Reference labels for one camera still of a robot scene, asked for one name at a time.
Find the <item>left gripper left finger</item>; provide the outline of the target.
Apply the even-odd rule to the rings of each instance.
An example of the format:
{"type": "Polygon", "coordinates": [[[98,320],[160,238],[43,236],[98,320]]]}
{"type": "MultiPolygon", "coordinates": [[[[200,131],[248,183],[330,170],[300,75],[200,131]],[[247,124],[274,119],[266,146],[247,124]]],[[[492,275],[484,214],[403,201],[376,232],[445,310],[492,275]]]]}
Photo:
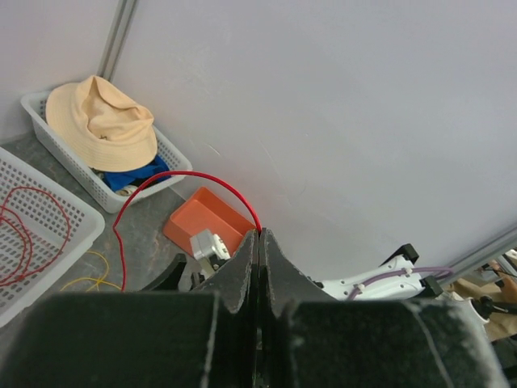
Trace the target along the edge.
{"type": "Polygon", "coordinates": [[[258,235],[197,289],[59,293],[37,303],[4,387],[253,386],[258,235]]]}

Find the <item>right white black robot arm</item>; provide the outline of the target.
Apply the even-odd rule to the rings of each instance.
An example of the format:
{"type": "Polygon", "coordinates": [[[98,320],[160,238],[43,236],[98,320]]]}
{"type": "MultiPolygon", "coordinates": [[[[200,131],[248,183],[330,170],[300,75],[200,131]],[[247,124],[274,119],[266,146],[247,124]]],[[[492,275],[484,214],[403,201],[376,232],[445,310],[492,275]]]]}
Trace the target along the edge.
{"type": "Polygon", "coordinates": [[[218,293],[229,311],[249,309],[261,327],[278,319],[294,301],[438,297],[439,281],[451,273],[449,268],[417,267],[418,253],[405,244],[370,272],[313,280],[286,257],[271,235],[245,239],[228,258],[212,251],[197,259],[200,268],[191,273],[191,292],[218,293]]]}

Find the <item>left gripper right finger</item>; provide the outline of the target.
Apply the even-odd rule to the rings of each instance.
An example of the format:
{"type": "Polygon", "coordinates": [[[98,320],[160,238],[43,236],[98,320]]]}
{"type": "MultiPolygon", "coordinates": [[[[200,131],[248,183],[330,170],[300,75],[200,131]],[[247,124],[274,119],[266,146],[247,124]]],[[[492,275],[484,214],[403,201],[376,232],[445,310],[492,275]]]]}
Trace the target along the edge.
{"type": "Polygon", "coordinates": [[[270,230],[258,254],[271,386],[508,386],[465,302],[342,302],[294,266],[270,230]]]}

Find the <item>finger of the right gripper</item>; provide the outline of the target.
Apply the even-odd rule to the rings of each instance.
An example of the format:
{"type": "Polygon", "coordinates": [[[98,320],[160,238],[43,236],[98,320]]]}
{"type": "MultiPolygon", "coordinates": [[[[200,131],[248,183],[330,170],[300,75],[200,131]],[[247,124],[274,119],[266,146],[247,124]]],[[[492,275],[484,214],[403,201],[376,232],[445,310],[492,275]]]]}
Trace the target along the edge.
{"type": "Polygon", "coordinates": [[[169,266],[156,279],[147,284],[142,291],[164,291],[175,292],[179,290],[179,282],[181,281],[185,267],[187,266],[187,257],[185,254],[178,253],[169,266]]]}

